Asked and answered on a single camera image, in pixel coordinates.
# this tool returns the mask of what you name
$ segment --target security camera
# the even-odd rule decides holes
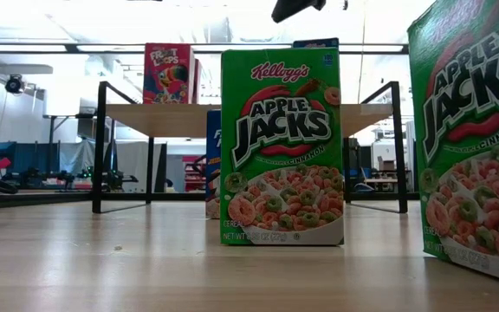
[[[25,87],[26,83],[24,83],[22,75],[11,75],[5,83],[5,90],[10,94],[22,94]]]
[[[280,23],[310,6],[322,10],[326,2],[327,0],[277,0],[272,14],[273,21]]]

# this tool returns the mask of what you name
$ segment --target ceiling light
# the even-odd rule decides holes
[[[131,45],[106,45],[106,44],[83,44],[78,49],[82,52],[144,52],[143,44]]]
[[[193,45],[196,52],[222,52],[225,50],[255,50],[255,49],[285,49],[291,48],[290,44],[202,44]]]
[[[61,44],[0,44],[0,52],[67,52]]]
[[[340,45],[340,52],[400,52],[404,49],[401,44],[395,45]]]

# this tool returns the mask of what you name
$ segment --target green cereal box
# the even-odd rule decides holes
[[[499,277],[499,0],[409,29],[424,251]]]
[[[338,49],[222,56],[221,242],[344,238]]]

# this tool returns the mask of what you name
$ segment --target apple jacks logo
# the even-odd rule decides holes
[[[434,94],[423,105],[427,163],[449,128],[499,107],[499,35],[493,33],[460,52],[436,76]]]
[[[304,97],[275,97],[252,103],[248,115],[237,120],[237,143],[232,161],[237,169],[262,145],[297,145],[329,140],[329,115],[311,107]]]

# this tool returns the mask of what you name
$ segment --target blue cereal box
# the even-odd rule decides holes
[[[292,43],[292,48],[338,48],[338,38],[299,40]]]
[[[207,163],[205,166],[205,216],[219,218],[221,184],[221,111],[207,112]]]

